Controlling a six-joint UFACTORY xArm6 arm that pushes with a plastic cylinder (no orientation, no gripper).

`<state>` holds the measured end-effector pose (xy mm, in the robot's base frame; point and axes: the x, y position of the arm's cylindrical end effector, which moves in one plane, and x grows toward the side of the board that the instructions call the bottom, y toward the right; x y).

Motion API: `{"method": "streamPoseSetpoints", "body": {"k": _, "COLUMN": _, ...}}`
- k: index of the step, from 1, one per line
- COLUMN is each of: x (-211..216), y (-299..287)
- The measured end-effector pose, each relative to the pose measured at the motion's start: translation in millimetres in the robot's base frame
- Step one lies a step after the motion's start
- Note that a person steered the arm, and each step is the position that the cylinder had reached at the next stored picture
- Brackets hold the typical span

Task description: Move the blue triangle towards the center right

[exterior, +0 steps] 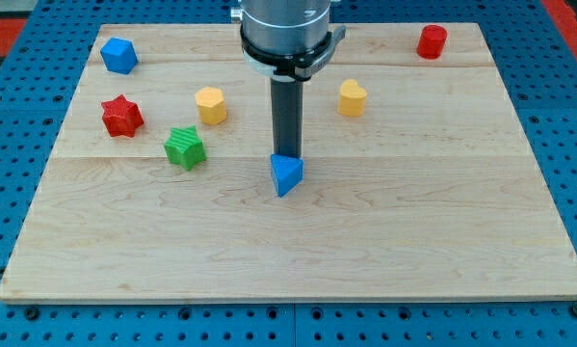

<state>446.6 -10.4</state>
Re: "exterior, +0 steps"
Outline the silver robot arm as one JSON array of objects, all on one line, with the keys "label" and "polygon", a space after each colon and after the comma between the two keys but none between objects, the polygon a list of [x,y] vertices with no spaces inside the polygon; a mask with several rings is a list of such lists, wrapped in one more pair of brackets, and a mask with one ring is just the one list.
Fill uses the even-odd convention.
[{"label": "silver robot arm", "polygon": [[330,0],[240,0],[230,15],[245,61],[277,82],[309,80],[346,36],[343,25],[329,29],[330,7]]}]

